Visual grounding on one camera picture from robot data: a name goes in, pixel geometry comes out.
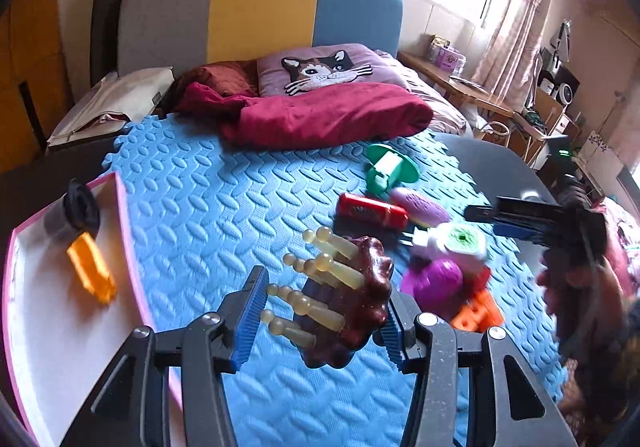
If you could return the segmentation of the person right hand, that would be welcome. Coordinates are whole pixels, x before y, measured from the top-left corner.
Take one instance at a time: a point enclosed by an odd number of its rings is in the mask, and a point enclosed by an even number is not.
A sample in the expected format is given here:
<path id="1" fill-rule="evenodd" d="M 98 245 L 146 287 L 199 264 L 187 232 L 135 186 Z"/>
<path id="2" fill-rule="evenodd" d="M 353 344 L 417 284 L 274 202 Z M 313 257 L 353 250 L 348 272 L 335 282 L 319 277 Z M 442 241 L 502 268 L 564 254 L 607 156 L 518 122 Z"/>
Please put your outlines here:
<path id="1" fill-rule="evenodd" d="M 574 266 L 568 255 L 549 249 L 537 278 L 564 358 L 585 363 L 619 363 L 631 336 L 630 313 L 638 299 L 625 293 L 606 259 Z"/>

